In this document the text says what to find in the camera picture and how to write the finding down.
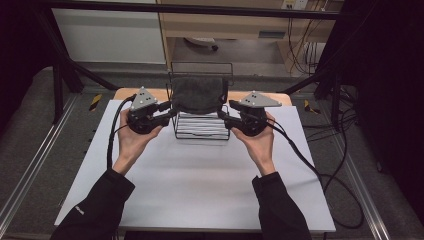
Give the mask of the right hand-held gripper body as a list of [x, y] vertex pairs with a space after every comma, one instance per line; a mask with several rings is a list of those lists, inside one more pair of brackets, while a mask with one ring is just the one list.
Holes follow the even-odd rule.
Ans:
[[260, 92], [252, 91], [239, 101], [242, 105], [248, 107], [246, 113], [239, 112], [238, 119], [242, 122], [241, 129], [246, 136], [256, 136], [260, 134], [267, 126], [266, 107], [281, 107], [282, 104], [272, 98], [262, 95]]

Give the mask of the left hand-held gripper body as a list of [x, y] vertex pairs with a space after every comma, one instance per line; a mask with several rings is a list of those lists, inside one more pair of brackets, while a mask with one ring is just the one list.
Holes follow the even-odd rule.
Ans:
[[159, 123], [159, 116], [155, 115], [157, 105], [160, 104], [158, 99], [154, 97], [146, 88], [142, 87], [130, 106], [127, 114], [127, 124], [129, 128], [138, 134], [148, 134]]

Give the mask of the black wire rack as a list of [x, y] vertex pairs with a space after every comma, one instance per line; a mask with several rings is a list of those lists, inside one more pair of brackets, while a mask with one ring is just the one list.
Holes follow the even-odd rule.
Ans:
[[[172, 80], [175, 78], [221, 77], [228, 81], [228, 91], [229, 87], [234, 83], [233, 65], [231, 63], [190, 61], [172, 62], [170, 69], [168, 70], [168, 76], [169, 83], [167, 84], [167, 91], [170, 101], [172, 96]], [[223, 110], [226, 113], [229, 112], [228, 108], [224, 107], [224, 105], [220, 110]], [[230, 137], [229, 130], [225, 128], [224, 121], [218, 117], [217, 112], [196, 115], [177, 111], [177, 115], [172, 119], [175, 137], [177, 139], [227, 141]]]

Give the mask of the person's left hand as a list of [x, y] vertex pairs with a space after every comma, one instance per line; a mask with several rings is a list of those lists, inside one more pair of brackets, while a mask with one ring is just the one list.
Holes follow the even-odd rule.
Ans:
[[156, 138], [162, 126], [154, 128], [150, 133], [141, 135], [132, 131], [127, 125], [127, 114], [129, 110], [125, 109], [120, 112], [120, 126], [117, 132], [119, 140], [119, 153], [112, 169], [125, 176], [138, 158], [146, 149], [148, 143]]

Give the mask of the person's right hand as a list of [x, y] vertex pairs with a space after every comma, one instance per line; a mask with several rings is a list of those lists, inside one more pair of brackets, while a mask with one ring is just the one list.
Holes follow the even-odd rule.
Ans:
[[269, 126], [256, 136], [246, 136], [236, 128], [231, 129], [236, 138], [245, 145], [250, 158], [262, 176], [276, 171], [273, 161], [274, 132], [272, 129], [275, 118], [270, 113], [266, 113], [266, 116]]

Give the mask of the wooden table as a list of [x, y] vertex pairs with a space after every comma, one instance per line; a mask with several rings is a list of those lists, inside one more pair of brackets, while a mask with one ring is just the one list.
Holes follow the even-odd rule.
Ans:
[[[114, 100], [124, 100], [127, 97], [136, 94], [139, 91], [138, 88], [121, 88], [118, 89], [113, 97]], [[156, 97], [159, 101], [165, 101], [168, 99], [168, 91], [166, 89], [149, 88], [148, 91]], [[228, 98], [231, 100], [239, 100], [249, 94], [249, 91], [230, 91]], [[283, 106], [291, 106], [292, 101], [287, 94], [283, 93], [267, 93], [262, 92], [262, 95], [279, 101]]]

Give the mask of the white foam mat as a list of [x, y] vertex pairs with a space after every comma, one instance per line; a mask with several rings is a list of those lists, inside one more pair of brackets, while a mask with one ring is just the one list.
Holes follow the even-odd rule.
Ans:
[[[286, 131], [274, 141], [273, 159], [311, 233], [335, 229], [293, 106], [271, 109]], [[235, 137], [177, 139], [170, 126], [149, 142], [128, 179], [135, 189], [120, 226], [128, 230], [257, 232], [258, 201], [252, 180], [258, 170]]]

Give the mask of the white chair base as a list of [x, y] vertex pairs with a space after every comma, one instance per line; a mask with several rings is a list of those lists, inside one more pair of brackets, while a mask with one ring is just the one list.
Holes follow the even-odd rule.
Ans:
[[211, 49], [212, 51], [217, 51], [219, 49], [214, 38], [186, 37], [185, 40], [192, 43], [192, 44], [198, 45], [198, 46], [207, 47], [207, 48]]

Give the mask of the light wooden desk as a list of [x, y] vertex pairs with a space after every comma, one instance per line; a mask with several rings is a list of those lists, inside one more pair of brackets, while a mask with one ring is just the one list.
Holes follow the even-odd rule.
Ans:
[[[158, 4], [247, 7], [282, 9], [283, 0], [156, 0]], [[305, 10], [339, 12], [345, 0], [308, 0]], [[305, 45], [322, 45], [328, 41], [333, 20], [277, 19], [223, 15], [172, 14], [159, 15], [166, 63], [173, 61], [178, 38], [265, 39], [277, 43], [288, 73], [300, 71], [304, 64]]]

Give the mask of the black metal stand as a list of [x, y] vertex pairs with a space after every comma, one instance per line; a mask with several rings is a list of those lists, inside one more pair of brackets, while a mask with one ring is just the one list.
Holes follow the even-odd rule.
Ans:
[[71, 59], [50, 8], [35, 5], [31, 8], [31, 11], [40, 30], [46, 37], [46, 43], [53, 60], [54, 124], [58, 123], [64, 115], [63, 84], [68, 86], [71, 93], [81, 93], [84, 89], [79, 74], [88, 77], [108, 90], [119, 89], [118, 86], [97, 76]]
[[323, 67], [305, 80], [282, 90], [282, 93], [291, 95], [314, 82], [318, 82], [318, 87], [314, 92], [314, 97], [317, 100], [322, 100], [328, 95], [332, 96], [330, 122], [337, 131], [341, 131], [341, 123], [339, 122], [341, 74], [340, 67], [337, 64], [331, 64]]

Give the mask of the white cabinet panel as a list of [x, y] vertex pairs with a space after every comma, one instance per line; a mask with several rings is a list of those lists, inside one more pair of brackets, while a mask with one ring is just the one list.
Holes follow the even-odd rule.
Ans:
[[165, 63], [157, 13], [53, 9], [53, 14], [74, 61]]

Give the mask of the white power strip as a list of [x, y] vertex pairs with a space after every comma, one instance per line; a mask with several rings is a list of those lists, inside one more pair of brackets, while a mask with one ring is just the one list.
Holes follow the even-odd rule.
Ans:
[[305, 10], [308, 0], [283, 0], [282, 9]]

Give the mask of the dark curtain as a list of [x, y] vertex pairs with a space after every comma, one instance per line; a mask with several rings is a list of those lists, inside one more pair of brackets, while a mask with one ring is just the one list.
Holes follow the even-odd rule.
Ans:
[[33, 77], [52, 65], [52, 47], [36, 20], [32, 1], [0, 0], [0, 136]]
[[345, 0], [323, 60], [342, 46], [342, 82], [376, 158], [424, 224], [424, 0]]

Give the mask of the black horizontal frame bar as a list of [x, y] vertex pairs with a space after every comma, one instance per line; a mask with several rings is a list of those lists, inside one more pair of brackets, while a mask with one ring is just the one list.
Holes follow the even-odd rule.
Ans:
[[39, 0], [39, 2], [42, 5], [49, 8], [75, 9], [75, 10], [273, 17], [273, 18], [318, 19], [318, 20], [341, 20], [341, 19], [348, 19], [350, 17], [349, 14], [338, 13], [338, 12], [276, 10], [276, 9], [263, 9], [263, 8], [255, 9], [255, 8], [245, 8], [245, 7], [149, 4], [149, 3], [104, 2], [104, 1], [77, 1], [77, 0]]

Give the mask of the aluminium rail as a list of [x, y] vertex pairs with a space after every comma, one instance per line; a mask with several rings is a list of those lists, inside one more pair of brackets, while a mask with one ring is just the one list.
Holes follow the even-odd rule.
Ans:
[[54, 146], [58, 136], [60, 135], [64, 125], [71, 115], [76, 103], [79, 101], [80, 94], [71, 94], [63, 108], [63, 114], [58, 121], [53, 124], [46, 137], [43, 139], [37, 152], [32, 157], [28, 167], [20, 178], [18, 184], [14, 188], [12, 194], [6, 201], [4, 207], [0, 210], [0, 238], [5, 234], [7, 228], [12, 222], [16, 212], [22, 204], [27, 192], [29, 191], [34, 179], [38, 175], [45, 159]]
[[386, 225], [379, 214], [377, 207], [371, 197], [365, 182], [363, 181], [357, 167], [353, 162], [353, 158], [347, 150], [345, 141], [341, 135], [334, 136], [336, 146], [339, 153], [344, 159], [344, 169], [353, 187], [353, 190], [358, 197], [359, 203], [363, 208], [363, 213], [371, 233], [375, 240], [390, 240], [390, 234]]

